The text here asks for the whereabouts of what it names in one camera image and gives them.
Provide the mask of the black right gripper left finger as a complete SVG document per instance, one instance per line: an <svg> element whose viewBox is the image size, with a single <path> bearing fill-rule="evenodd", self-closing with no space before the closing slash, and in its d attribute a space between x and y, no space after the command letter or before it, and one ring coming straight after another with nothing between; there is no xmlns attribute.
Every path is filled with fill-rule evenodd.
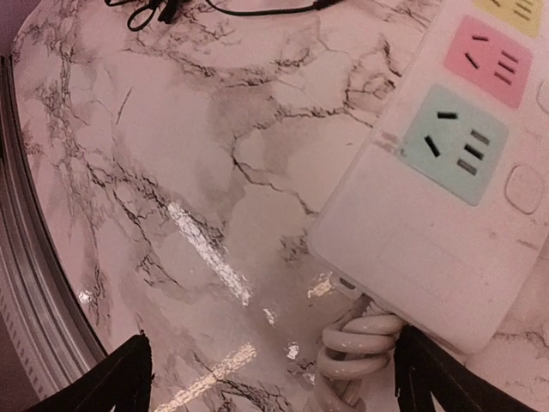
<svg viewBox="0 0 549 412"><path fill-rule="evenodd" d="M153 378L150 342L140 333L77 381L28 408L27 412L148 412Z"/></svg>

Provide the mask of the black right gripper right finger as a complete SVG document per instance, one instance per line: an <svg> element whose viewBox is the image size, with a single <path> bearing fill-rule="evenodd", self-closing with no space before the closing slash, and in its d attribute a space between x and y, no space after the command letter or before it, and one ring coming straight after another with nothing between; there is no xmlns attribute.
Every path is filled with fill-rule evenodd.
<svg viewBox="0 0 549 412"><path fill-rule="evenodd" d="M395 396L401 411L528 412L529 406L467 370L421 330L407 325L396 342Z"/></svg>

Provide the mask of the long white power strip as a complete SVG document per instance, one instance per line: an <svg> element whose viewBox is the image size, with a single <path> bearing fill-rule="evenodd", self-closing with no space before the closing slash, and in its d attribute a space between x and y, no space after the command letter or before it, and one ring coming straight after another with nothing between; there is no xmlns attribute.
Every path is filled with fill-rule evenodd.
<svg viewBox="0 0 549 412"><path fill-rule="evenodd" d="M323 331L308 409L364 410L407 325L480 352L547 238L548 4L445 1L309 234L359 298Z"/></svg>

